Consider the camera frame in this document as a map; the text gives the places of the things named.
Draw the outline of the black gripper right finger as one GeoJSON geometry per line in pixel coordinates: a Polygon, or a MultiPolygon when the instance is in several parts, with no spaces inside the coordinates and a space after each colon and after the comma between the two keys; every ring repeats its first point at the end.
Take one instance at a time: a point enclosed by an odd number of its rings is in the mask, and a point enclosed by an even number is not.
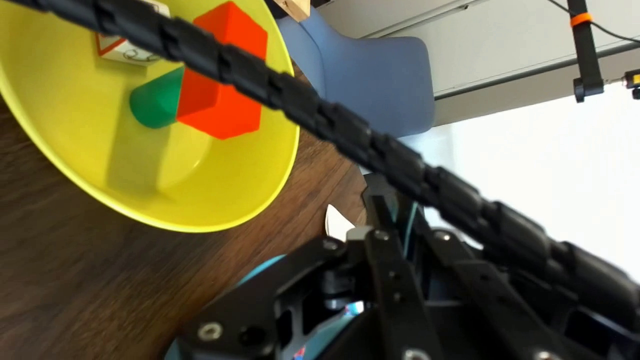
{"type": "Polygon", "coordinates": [[[416,272],[427,305],[445,328],[447,360],[598,360],[548,326],[508,275],[457,233],[413,209],[416,272]]]}

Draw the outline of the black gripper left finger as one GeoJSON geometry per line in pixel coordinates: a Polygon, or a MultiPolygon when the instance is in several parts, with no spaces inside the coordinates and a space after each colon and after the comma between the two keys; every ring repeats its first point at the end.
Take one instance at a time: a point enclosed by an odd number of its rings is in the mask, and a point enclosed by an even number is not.
{"type": "Polygon", "coordinates": [[[398,192],[370,173],[363,192],[369,221],[363,240],[311,240],[295,252],[341,253],[335,282],[327,291],[343,299],[361,299],[365,312],[329,350],[329,360],[437,360],[439,337],[424,305],[414,265],[402,255],[393,221],[398,192]]]}

